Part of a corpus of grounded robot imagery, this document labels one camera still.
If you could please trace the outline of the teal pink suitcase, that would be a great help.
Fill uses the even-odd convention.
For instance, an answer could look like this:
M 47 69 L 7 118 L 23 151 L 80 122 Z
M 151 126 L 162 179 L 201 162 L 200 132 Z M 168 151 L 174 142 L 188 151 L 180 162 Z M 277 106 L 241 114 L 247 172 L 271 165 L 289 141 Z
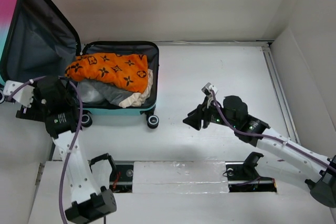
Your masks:
M 140 107 L 121 108 L 100 101 L 84 103 L 86 119 L 94 114 L 145 114 L 149 128 L 159 125 L 155 115 L 159 49 L 149 41 L 95 41 L 83 46 L 79 35 L 52 0 L 1 0 L 1 84 L 61 75 L 77 57 L 94 53 L 136 54 L 148 61 L 153 74 L 150 96 Z

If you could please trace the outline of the grey plush blanket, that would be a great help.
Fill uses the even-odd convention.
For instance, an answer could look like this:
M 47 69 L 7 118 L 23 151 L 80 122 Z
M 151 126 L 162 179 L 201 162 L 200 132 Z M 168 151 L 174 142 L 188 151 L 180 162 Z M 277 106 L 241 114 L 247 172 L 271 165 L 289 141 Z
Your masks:
M 119 104 L 133 95 L 133 92 L 118 88 L 112 84 L 100 81 L 91 81 L 90 84 L 112 105 Z

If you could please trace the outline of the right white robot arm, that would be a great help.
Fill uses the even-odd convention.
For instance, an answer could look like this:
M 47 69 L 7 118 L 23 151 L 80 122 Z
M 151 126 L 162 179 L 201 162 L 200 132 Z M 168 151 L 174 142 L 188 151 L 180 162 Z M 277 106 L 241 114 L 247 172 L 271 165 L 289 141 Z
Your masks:
M 335 208 L 335 158 L 315 153 L 281 136 L 266 122 L 251 116 L 240 97 L 226 96 L 219 105 L 213 94 L 188 113 L 183 123 L 200 130 L 210 123 L 229 127 L 244 143 L 277 157 L 268 161 L 253 152 L 244 161 L 247 178 L 271 177 L 307 191 L 317 202 Z

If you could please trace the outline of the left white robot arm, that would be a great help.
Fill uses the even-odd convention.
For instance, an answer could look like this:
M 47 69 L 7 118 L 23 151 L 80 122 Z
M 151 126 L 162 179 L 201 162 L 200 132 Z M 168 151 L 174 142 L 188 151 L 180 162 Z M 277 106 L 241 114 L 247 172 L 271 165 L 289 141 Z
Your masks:
M 30 79 L 9 95 L 25 107 L 34 104 L 47 133 L 59 150 L 63 167 L 58 205 L 63 223 L 92 223 L 117 210 L 110 180 L 117 175 L 112 156 L 88 160 L 81 147 L 83 102 L 76 85 L 59 76 Z

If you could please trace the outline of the orange patterned plush blanket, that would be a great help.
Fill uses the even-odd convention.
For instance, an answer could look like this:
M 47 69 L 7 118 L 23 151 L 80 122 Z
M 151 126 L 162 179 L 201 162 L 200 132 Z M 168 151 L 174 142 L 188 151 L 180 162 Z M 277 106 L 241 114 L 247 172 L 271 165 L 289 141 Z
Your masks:
M 95 53 L 77 56 L 65 69 L 65 77 L 76 82 L 93 80 L 131 92 L 144 92 L 148 86 L 146 55 Z

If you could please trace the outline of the white face mask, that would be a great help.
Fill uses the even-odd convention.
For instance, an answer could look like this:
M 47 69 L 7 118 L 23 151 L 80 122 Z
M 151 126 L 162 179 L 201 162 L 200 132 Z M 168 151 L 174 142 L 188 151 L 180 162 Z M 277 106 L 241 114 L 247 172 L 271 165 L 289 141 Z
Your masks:
M 81 81 L 77 85 L 83 103 L 98 104 L 105 100 L 104 96 L 91 84 L 90 81 Z

